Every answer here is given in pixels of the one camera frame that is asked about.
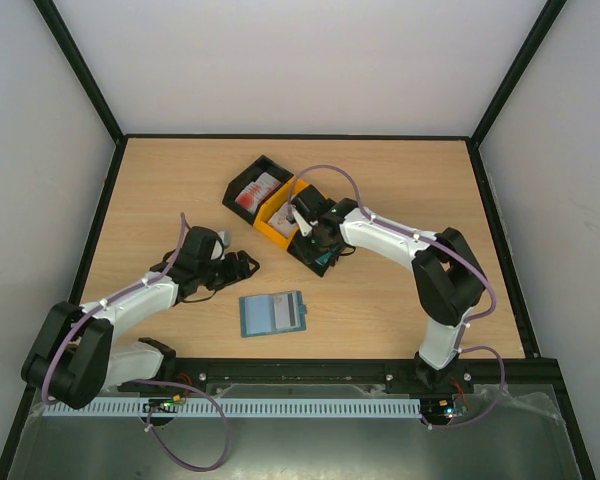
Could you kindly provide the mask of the black bin with teal cards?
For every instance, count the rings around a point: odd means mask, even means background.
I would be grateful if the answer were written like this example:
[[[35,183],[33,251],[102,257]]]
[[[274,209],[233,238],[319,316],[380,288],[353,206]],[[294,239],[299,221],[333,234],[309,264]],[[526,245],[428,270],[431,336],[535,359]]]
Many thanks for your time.
[[[287,248],[291,256],[319,277],[323,277],[335,265],[342,250],[340,245],[322,246],[314,237],[302,236],[300,233],[294,235]]]

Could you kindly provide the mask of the red patterned card stack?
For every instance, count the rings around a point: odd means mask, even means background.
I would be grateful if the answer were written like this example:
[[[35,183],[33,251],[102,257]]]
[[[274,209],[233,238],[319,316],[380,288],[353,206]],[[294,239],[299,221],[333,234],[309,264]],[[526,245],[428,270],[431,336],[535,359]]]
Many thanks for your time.
[[[269,173],[262,173],[240,191],[235,201],[244,210],[254,214],[264,199],[280,185],[278,179]]]

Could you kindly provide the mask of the blue card holder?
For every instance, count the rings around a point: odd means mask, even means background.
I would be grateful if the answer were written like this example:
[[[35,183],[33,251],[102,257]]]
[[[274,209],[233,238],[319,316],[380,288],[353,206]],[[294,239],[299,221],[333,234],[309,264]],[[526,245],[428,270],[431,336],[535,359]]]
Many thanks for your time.
[[[243,338],[306,330],[307,307],[298,290],[241,297],[239,312]]]

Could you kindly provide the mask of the black enclosure frame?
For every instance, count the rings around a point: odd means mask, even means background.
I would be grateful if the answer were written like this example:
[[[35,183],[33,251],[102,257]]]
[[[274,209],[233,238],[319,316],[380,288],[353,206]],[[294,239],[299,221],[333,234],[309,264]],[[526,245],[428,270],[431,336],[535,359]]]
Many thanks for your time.
[[[78,299],[84,290],[86,277],[91,267],[96,244],[99,240],[100,232],[104,224],[106,211],[109,207],[109,201],[118,176],[122,156],[127,143],[135,138],[136,134],[124,134],[120,129],[115,117],[109,108],[100,88],[97,85],[89,67],[82,56],[79,47],[71,36],[70,30],[66,26],[61,13],[52,1],[36,1],[34,3],[40,16],[44,20],[47,29],[54,38],[55,43],[62,51],[63,56],[74,72],[75,77],[80,82],[82,89],[92,103],[95,111],[104,124],[107,132],[111,136],[115,149],[107,176],[104,180],[104,187],[100,195],[98,206],[95,211],[94,219],[91,223],[86,245],[84,247],[80,264],[76,272],[74,284],[69,298]],[[502,82],[500,83],[494,97],[490,101],[485,113],[482,115],[478,126],[470,136],[453,135],[365,135],[365,134],[154,134],[147,133],[141,136],[147,139],[267,139],[267,140],[299,140],[299,141],[463,141],[466,143],[469,158],[473,168],[473,173],[477,182],[478,190],[483,203],[486,219],[490,228],[490,233],[495,246],[497,258],[504,274],[504,283],[507,288],[509,300],[512,303],[516,326],[520,333],[526,333],[523,339],[523,345],[526,347],[524,360],[511,360],[509,365],[514,372],[520,375],[520,379],[533,383],[541,379],[540,368],[544,368],[547,373],[552,373],[556,379],[563,383],[562,372],[558,361],[555,359],[543,358],[539,353],[539,346],[531,325],[531,320],[525,301],[522,299],[522,291],[519,284],[517,272],[513,265],[510,247],[505,244],[505,233],[499,213],[496,212],[496,202],[492,193],[491,185],[487,179],[484,162],[481,158],[479,146],[485,140],[491,127],[503,110],[510,95],[514,91],[518,82],[522,78],[529,63],[533,59],[539,47],[542,45],[547,34],[550,32],[554,22],[558,18],[566,3],[564,1],[547,1],[543,5],[540,13],[527,34],[522,46],[517,52],[511,66],[507,70]]]

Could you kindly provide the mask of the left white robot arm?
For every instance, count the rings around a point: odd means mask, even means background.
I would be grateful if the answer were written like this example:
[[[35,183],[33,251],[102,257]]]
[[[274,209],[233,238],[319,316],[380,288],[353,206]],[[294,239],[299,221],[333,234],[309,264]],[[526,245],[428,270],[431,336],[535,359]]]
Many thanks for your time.
[[[259,263],[229,245],[226,231],[184,226],[175,249],[131,285],[93,302],[55,304],[23,363],[22,380],[48,404],[80,409],[107,388],[157,378],[173,354],[168,347],[152,339],[119,347],[117,340],[147,318],[191,302],[199,289],[216,293],[252,277]]]

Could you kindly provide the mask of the black bin with red cards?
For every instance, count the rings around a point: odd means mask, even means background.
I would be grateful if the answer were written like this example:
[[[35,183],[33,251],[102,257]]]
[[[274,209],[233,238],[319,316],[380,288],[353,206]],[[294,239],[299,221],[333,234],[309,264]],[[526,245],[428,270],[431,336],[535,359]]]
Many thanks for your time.
[[[222,204],[250,225],[265,201],[293,178],[293,174],[265,155],[231,180]]]

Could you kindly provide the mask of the yellow bin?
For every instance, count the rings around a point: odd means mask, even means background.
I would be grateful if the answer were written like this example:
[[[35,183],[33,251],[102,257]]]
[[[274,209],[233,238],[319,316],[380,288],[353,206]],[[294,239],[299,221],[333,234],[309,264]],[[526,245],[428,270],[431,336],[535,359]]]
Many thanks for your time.
[[[274,244],[287,250],[294,235],[299,231],[295,221],[290,221],[288,215],[288,195],[292,181],[289,180],[278,187],[260,205],[253,227],[264,234]]]

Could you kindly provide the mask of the white vip card stack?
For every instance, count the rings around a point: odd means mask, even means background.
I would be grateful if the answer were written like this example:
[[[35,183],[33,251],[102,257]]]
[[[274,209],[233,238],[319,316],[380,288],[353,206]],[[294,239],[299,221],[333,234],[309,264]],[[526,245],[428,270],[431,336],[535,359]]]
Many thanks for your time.
[[[272,227],[284,238],[289,238],[297,226],[292,216],[288,217],[288,213],[288,205],[283,204],[282,207],[275,212],[267,222],[270,227]]]

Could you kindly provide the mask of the teal card stack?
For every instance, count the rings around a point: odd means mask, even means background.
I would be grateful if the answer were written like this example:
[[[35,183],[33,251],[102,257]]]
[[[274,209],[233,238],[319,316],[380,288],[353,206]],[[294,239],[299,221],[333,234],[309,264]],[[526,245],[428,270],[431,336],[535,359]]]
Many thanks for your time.
[[[322,254],[320,257],[318,257],[314,261],[314,264],[320,265],[320,266],[327,265],[331,262],[333,256],[334,256],[334,254],[332,252],[326,252],[326,253]]]

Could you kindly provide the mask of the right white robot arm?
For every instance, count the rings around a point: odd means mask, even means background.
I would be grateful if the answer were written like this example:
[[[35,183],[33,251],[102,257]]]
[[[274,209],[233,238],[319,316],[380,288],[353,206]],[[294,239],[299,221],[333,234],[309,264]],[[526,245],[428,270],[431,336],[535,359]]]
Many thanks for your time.
[[[440,390],[451,379],[462,337],[476,317],[484,292],[495,293],[464,236],[416,230],[361,205],[360,199],[335,202],[309,185],[288,197],[288,217],[299,227],[292,244],[309,264],[347,248],[366,249],[414,276],[427,315],[423,341],[415,354],[415,376],[425,390]]]

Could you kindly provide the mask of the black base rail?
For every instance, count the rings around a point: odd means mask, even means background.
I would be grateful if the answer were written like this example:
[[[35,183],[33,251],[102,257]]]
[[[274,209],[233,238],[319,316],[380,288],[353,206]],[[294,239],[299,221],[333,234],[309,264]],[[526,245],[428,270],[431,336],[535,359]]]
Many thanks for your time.
[[[416,375],[416,362],[402,360],[229,360],[176,358],[159,371],[159,381],[181,381],[210,392],[230,384],[380,385],[390,394],[433,397],[466,393],[476,385],[498,385],[495,359],[460,359],[434,387]]]

